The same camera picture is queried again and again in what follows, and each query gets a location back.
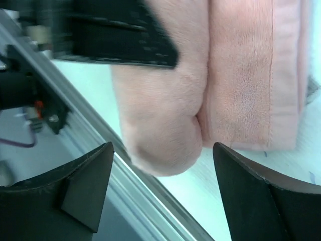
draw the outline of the black plastic part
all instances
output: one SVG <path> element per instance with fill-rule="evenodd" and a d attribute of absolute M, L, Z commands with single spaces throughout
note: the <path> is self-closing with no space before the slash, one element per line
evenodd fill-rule
<path fill-rule="evenodd" d="M 100 222 L 113 146 L 0 187 L 0 240 L 91 241 Z"/>
<path fill-rule="evenodd" d="M 32 84 L 21 73 L 0 73 L 0 110 L 35 103 Z"/>
<path fill-rule="evenodd" d="M 50 27 L 56 59 L 162 68 L 178 62 L 144 0 L 21 0 L 19 12 L 23 27 Z"/>
<path fill-rule="evenodd" d="M 0 0 L 0 9 L 12 9 L 12 6 L 10 5 L 10 0 Z"/>
<path fill-rule="evenodd" d="M 221 143 L 214 164 L 232 241 L 306 241 L 321 235 L 321 186 L 262 166 Z"/>
<path fill-rule="evenodd" d="M 55 91 L 46 83 L 42 75 L 38 73 L 31 66 L 31 64 L 16 50 L 14 45 L 8 45 L 7 57 L 19 63 L 19 73 L 26 76 L 26 81 L 30 80 L 34 83 L 34 92 L 37 93 L 38 100 L 41 100 L 44 105 L 41 113 L 42 117 L 44 118 L 48 126 L 52 129 L 52 131 L 55 134 L 58 134 L 66 124 L 66 118 L 69 108 L 55 93 Z"/>

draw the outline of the red component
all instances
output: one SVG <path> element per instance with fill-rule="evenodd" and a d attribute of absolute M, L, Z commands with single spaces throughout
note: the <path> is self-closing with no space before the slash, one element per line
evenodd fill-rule
<path fill-rule="evenodd" d="M 37 114 L 38 114 L 38 118 L 39 119 L 43 119 L 43 116 L 42 116 L 42 110 L 44 108 L 44 103 L 40 100 L 37 100 L 35 102 L 35 108 L 36 108 L 36 111 L 37 111 Z"/>

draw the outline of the black cable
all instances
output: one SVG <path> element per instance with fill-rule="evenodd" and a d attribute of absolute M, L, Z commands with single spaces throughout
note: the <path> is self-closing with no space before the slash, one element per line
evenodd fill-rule
<path fill-rule="evenodd" d="M 29 121 L 27 119 L 27 113 L 25 111 L 25 108 L 22 108 L 22 115 L 24 116 L 25 121 Z M 15 141 L 11 141 L 11 140 L 7 140 L 7 139 L 3 139 L 0 138 L 0 144 L 5 144 L 5 145 L 9 145 L 9 146 L 14 146 L 14 147 L 20 147 L 20 148 L 32 148 L 37 144 L 37 137 L 36 134 L 34 133 L 34 131 L 32 130 L 30 124 L 29 125 L 29 131 L 30 131 L 30 135 L 32 138 L 32 143 L 28 144 L 28 143 L 20 143 L 20 142 L 15 142 Z"/>

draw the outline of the black mount bracket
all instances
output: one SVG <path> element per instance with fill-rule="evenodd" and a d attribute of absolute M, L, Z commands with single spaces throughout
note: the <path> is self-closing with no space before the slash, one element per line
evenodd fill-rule
<path fill-rule="evenodd" d="M 0 73 L 0 110 L 34 106 L 39 118 L 58 134 L 66 123 L 67 105 L 14 45 L 7 45 L 3 60 L 7 68 Z"/>
<path fill-rule="evenodd" d="M 175 45 L 144 0 L 2 1 L 0 7 L 19 12 L 25 34 L 30 26 L 47 28 L 55 59 L 161 68 L 178 62 Z"/>
<path fill-rule="evenodd" d="M 221 143 L 215 143 L 213 157 L 232 241 L 320 239 L 321 186 L 276 172 Z"/>
<path fill-rule="evenodd" d="M 0 186 L 0 240 L 91 241 L 103 212 L 113 145 L 39 176 Z"/>

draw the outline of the pink towel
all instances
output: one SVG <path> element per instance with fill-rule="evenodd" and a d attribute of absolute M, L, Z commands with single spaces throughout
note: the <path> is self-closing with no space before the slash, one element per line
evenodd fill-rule
<path fill-rule="evenodd" d="M 156 176 L 202 147 L 295 147 L 305 103 L 309 0 L 147 0 L 175 42 L 176 69 L 112 66 L 123 141 Z"/>

